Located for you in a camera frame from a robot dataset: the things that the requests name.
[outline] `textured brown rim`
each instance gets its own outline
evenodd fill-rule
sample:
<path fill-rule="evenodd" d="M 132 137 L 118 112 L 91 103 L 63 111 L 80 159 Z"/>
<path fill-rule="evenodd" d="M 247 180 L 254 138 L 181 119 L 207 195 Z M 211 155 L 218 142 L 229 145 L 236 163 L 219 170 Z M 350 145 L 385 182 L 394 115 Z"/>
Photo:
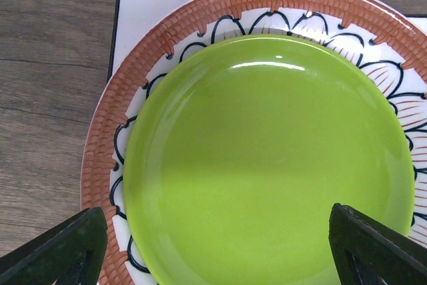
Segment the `textured brown rim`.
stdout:
<path fill-rule="evenodd" d="M 242 11 L 280 7 L 304 9 L 338 17 L 344 27 L 354 23 L 371 33 L 375 43 L 386 42 L 404 59 L 404 69 L 414 68 L 427 79 L 427 36 L 399 13 L 375 0 L 193 0 L 156 25 L 131 51 L 109 82 L 96 109 L 86 141 L 81 174 L 81 207 L 101 206 L 108 223 L 108 245 L 99 282 L 101 285 L 133 284 L 120 252 L 109 201 L 109 174 L 115 166 L 113 137 L 127 121 L 125 112 L 137 89 L 148 83 L 145 76 L 164 55 L 194 31 L 223 15 L 242 16 Z"/>

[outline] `glossy surface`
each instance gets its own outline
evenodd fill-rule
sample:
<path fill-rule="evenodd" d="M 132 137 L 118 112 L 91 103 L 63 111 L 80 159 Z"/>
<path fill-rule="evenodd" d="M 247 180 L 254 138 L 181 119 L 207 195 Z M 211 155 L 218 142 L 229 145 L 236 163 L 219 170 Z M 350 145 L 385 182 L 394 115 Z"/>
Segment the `glossy surface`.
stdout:
<path fill-rule="evenodd" d="M 162 285 L 331 285 L 333 203 L 407 234 L 414 182 L 402 128 L 362 72 L 267 35 L 212 45 L 162 81 L 131 133 L 124 192 Z"/>

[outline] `table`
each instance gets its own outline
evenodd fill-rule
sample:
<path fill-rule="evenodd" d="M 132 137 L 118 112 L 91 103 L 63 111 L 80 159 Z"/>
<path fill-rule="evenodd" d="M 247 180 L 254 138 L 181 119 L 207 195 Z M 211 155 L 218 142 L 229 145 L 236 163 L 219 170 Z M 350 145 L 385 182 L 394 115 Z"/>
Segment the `table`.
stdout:
<path fill-rule="evenodd" d="M 383 0 L 427 13 L 426 0 Z M 0 0 L 0 256 L 79 211 L 115 0 Z"/>

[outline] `black object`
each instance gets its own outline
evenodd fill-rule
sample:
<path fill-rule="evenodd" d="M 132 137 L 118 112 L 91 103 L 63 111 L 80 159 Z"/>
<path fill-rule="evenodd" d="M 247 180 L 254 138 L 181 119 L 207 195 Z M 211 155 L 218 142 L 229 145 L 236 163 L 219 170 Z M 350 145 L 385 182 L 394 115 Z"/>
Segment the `black object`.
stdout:
<path fill-rule="evenodd" d="M 0 285 L 95 285 L 106 231 L 101 208 L 78 213 L 0 258 Z"/>
<path fill-rule="evenodd" d="M 349 206 L 332 208 L 329 242 L 343 285 L 427 284 L 427 250 Z"/>

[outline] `patterned plate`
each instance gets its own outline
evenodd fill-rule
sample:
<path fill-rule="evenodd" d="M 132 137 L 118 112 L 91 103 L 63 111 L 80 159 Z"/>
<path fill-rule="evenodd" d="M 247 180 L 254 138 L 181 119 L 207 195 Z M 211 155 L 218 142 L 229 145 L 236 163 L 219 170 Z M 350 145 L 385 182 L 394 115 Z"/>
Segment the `patterned plate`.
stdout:
<path fill-rule="evenodd" d="M 101 206 L 108 247 L 100 283 L 157 284 L 129 232 L 122 172 L 137 114 L 179 62 L 218 41 L 279 33 L 333 49 L 386 96 L 405 131 L 416 180 L 409 237 L 427 246 L 427 35 L 377 0 L 192 0 L 156 25 L 111 78 L 89 129 L 81 207 Z"/>

